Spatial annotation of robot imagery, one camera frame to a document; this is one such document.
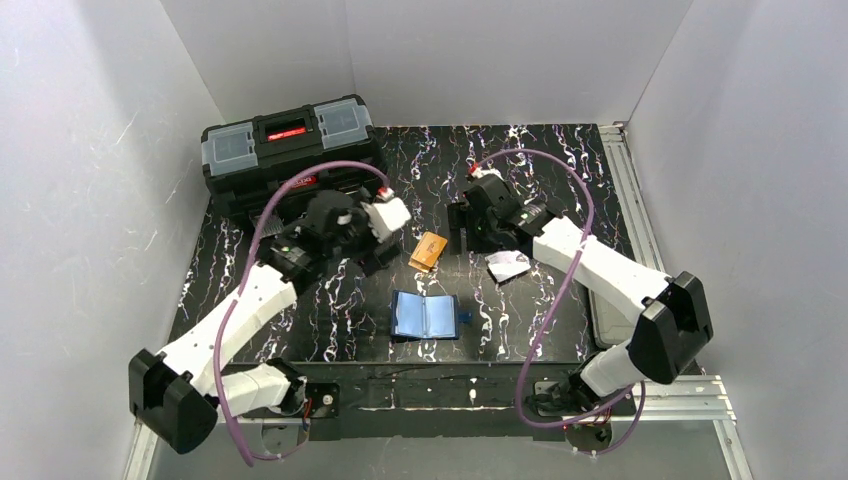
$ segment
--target gray floor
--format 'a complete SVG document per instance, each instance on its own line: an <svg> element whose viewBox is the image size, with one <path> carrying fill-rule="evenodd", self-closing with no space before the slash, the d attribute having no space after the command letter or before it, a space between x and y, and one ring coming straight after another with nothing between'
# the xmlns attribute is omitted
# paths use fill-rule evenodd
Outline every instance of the gray floor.
<svg viewBox="0 0 848 480"><path fill-rule="evenodd" d="M617 422L616 431L627 428ZM254 448L261 426L245 425ZM269 448L294 445L294 428L271 433ZM372 438L313 442L283 463L247 468L226 428L194 452L178 456L160 443L149 480L318 479L729 479L710 421L643 422L626 448L592 459L567 443L529 438Z"/></svg>

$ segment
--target red logo on toolbox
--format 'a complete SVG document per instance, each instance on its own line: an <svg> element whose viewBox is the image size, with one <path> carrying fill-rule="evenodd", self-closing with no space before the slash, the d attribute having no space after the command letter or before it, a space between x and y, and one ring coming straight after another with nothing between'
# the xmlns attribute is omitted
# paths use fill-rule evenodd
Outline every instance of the red logo on toolbox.
<svg viewBox="0 0 848 480"><path fill-rule="evenodd" d="M301 178L300 180L295 182L294 185L292 185L292 188L305 187L307 185L312 185L313 183L316 183L317 181L318 181L318 177L316 177L315 175L310 175L306 178Z"/></svg>

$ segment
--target toolbox lid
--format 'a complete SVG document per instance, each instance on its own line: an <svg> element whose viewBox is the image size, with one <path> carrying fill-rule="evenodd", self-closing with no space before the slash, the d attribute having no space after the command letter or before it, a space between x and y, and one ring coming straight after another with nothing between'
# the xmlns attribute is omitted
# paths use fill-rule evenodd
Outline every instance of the toolbox lid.
<svg viewBox="0 0 848 480"><path fill-rule="evenodd" d="M255 145L251 122L210 130L206 141L200 144L201 159L209 165L213 177L237 172L259 165Z"/></svg>
<svg viewBox="0 0 848 480"><path fill-rule="evenodd" d="M316 105L315 116L325 149L366 140L365 127L372 126L368 108L354 98Z"/></svg>

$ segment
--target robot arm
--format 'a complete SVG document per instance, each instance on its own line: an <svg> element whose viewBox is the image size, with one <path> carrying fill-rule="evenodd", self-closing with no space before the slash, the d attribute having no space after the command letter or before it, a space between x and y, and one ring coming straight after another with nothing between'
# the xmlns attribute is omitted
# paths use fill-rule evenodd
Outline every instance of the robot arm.
<svg viewBox="0 0 848 480"><path fill-rule="evenodd" d="M472 168L465 200L448 207L452 231L464 228L470 250L520 250L566 271L582 231L544 202L522 202L495 171ZM640 265L589 236L574 279L635 325L633 337L587 359L560 383L556 397L588 409L599 399L649 378L669 384L712 338L703 285Z"/></svg>
<svg viewBox="0 0 848 480"><path fill-rule="evenodd" d="M400 250L390 242L411 218L390 190L370 202L322 191L305 218L287 227L260 254L241 296L230 293L185 335L156 355L140 351L129 364L130 411L177 453L196 448L218 421L213 345L227 310L238 300L221 341L225 365L269 320L293 305L326 273L330 261L350 258L366 275L385 267ZM224 391L233 415L263 407L299 410L305 379L280 359L225 376Z"/></svg>

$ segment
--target table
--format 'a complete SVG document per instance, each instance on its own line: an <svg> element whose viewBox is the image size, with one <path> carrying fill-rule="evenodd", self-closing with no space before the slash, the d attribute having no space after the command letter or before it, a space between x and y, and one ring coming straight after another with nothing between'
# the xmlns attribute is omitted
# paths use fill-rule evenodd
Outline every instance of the table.
<svg viewBox="0 0 848 480"><path fill-rule="evenodd" d="M444 254L427 274L406 262L426 231L448 237L446 206L467 185L475 160L506 148L550 152L571 164L588 183L596 205L592 229L598 239L633 258L597 125L530 125L378 128L389 177L412 213L401 233L404 253L370 278L341 261L329 279L300 295L235 356L262 362L279 356L312 362L515 362L524 360L562 281L562 272L535 264L524 277L498 287L479 254ZM586 201L552 162L532 156L495 161L525 198L561 204L579 225ZM170 340L178 338L236 288L250 238L210 205L186 276ZM456 294L472 314L456 341L397 343L389 336L389 305L395 289L428 295ZM559 306L555 323L535 352L539 361L582 361L592 340L588 292L575 285Z"/></svg>

